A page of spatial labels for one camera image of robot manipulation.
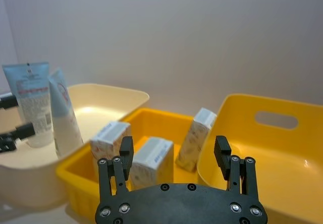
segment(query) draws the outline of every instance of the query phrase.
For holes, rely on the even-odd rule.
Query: table surface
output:
[[[78,216],[68,204],[63,203],[45,211],[31,211],[7,204],[0,198],[1,224],[93,224]]]

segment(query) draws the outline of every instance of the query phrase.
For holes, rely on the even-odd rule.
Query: gray wall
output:
[[[16,64],[17,55],[11,34],[4,0],[0,0],[0,65]],[[5,75],[0,68],[0,94],[9,91]]]
[[[18,61],[69,84],[217,110],[234,92],[323,104],[323,0],[5,0]]]

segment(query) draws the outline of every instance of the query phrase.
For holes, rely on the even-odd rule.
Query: plastic container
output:
[[[74,85],[69,95],[84,141],[107,122],[121,119],[149,100],[142,91],[98,84]],[[0,110],[1,133],[19,125],[17,108]],[[32,208],[48,208],[64,200],[64,184],[55,174],[62,160],[57,158],[54,142],[42,148],[18,143],[17,151],[0,154],[0,196]]]
[[[323,106],[228,96],[197,165],[199,183],[225,189],[213,154],[216,135],[227,137],[232,154],[256,159],[269,223],[323,223]]]
[[[124,122],[131,124],[135,152],[151,137],[173,141],[174,160],[189,130],[193,117],[160,110],[138,109]],[[99,203],[98,183],[92,167],[90,145],[64,160],[57,168],[58,176],[65,182],[71,207],[81,216],[94,220]],[[174,183],[197,183],[197,171],[187,172],[174,164]]]

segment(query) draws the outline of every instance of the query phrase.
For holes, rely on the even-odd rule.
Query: cardboard box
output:
[[[216,120],[216,114],[205,109],[194,117],[175,163],[187,171],[194,171],[202,146]]]
[[[97,179],[97,161],[100,158],[112,159],[114,156],[119,155],[122,138],[125,136],[131,136],[129,123],[109,122],[90,140],[94,173]]]
[[[174,179],[174,145],[172,141],[150,137],[135,154],[130,170],[134,189],[141,189]]]

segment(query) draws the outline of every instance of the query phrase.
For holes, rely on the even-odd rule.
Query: tube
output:
[[[63,157],[82,146],[83,140],[62,71],[56,70],[48,79],[56,153]]]
[[[43,147],[53,141],[48,90],[49,64],[3,65],[11,92],[18,101],[22,122],[31,122],[36,135],[28,139],[31,147]]]

